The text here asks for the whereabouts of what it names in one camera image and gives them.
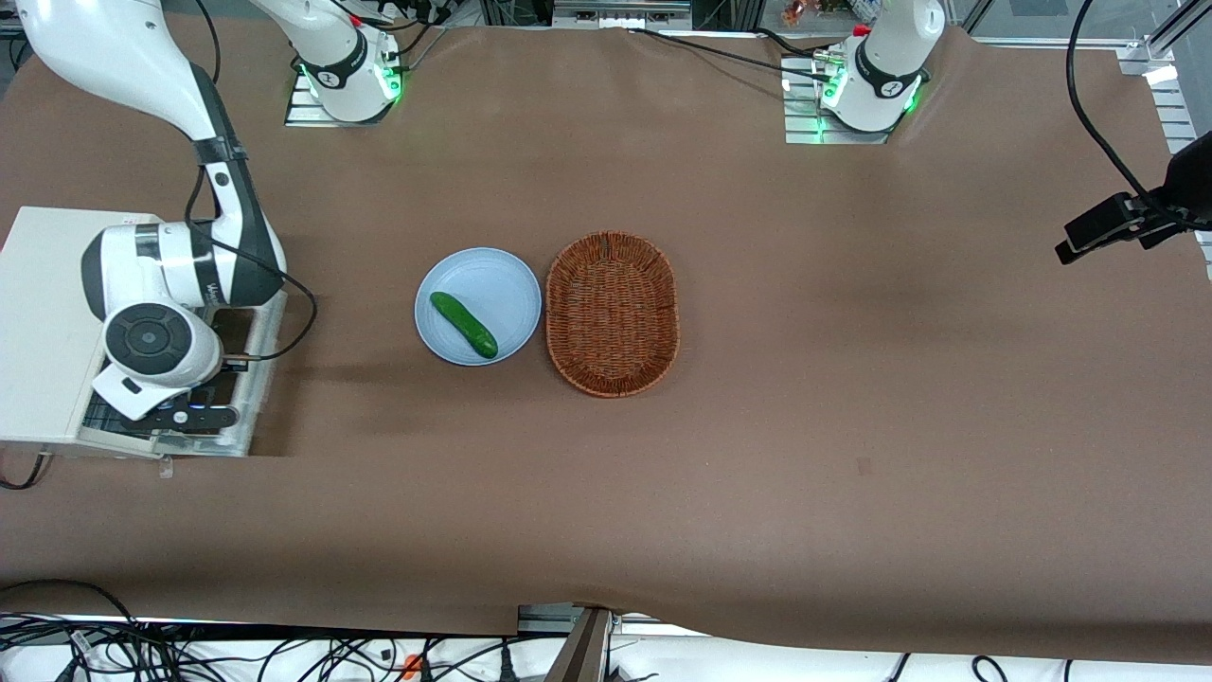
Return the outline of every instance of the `light blue plate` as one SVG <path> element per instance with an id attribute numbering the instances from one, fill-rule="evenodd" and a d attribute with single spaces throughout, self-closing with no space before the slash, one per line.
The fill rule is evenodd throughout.
<path id="1" fill-rule="evenodd" d="M 429 302 L 445 291 L 488 327 L 497 339 L 497 357 L 480 357 L 467 338 Z M 444 361 L 459 366 L 501 362 L 526 345 L 538 326 L 543 294 L 538 280 L 518 256 L 501 248 L 476 247 L 451 253 L 429 270 L 417 290 L 413 316 L 425 346 Z"/>

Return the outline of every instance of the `green cucumber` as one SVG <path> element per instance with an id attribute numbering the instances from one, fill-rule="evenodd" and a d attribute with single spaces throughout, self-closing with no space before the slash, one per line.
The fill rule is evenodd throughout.
<path id="1" fill-rule="evenodd" d="M 480 357 L 490 361 L 497 357 L 497 339 L 492 337 L 488 327 L 475 319 L 475 315 L 468 311 L 458 298 L 445 291 L 434 291 L 429 294 L 429 302 L 438 308 L 438 311 L 447 321 L 454 325 L 454 328 L 467 338 L 467 343 L 471 345 L 471 350 Z"/>

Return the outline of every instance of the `metal post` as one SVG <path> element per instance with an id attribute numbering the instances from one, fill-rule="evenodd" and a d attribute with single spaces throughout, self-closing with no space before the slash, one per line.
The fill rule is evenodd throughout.
<path id="1" fill-rule="evenodd" d="M 1190 30 L 1200 19 L 1212 12 L 1212 0 L 1187 0 L 1165 19 L 1145 39 L 1149 57 L 1160 59 L 1170 52 L 1174 42 Z"/>
<path id="2" fill-rule="evenodd" d="M 607 609 L 587 608 L 543 682 L 602 682 L 613 624 L 614 615 Z"/>

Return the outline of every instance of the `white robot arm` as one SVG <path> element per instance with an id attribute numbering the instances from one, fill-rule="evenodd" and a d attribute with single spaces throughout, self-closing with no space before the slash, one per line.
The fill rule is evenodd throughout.
<path id="1" fill-rule="evenodd" d="M 35 52 L 57 74 L 193 141 L 219 206 L 216 219 L 196 220 L 198 230 L 184 222 L 107 228 L 81 259 L 85 297 L 103 320 L 110 361 L 93 388 L 139 419 L 218 372 L 219 339 L 194 309 L 269 300 L 282 283 L 281 245 L 222 99 L 168 35 L 159 0 L 18 0 L 17 10 Z"/>
<path id="2" fill-rule="evenodd" d="M 347 15 L 332 0 L 248 0 L 278 22 L 332 118 L 375 122 L 402 92 L 395 38 Z"/>
<path id="3" fill-rule="evenodd" d="M 884 0 L 868 35 L 847 38 L 833 82 L 821 98 L 825 109 L 856 130 L 876 132 L 896 125 L 922 82 L 922 64 L 947 18 L 938 0 Z"/>

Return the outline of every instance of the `wicker basket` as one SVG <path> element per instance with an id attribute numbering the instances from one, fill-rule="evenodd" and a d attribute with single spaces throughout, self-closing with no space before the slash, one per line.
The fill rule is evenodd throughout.
<path id="1" fill-rule="evenodd" d="M 598 231 L 556 256 L 547 275 L 547 350 L 573 386 L 600 399 L 661 382 L 678 356 L 674 270 L 656 246 Z"/>

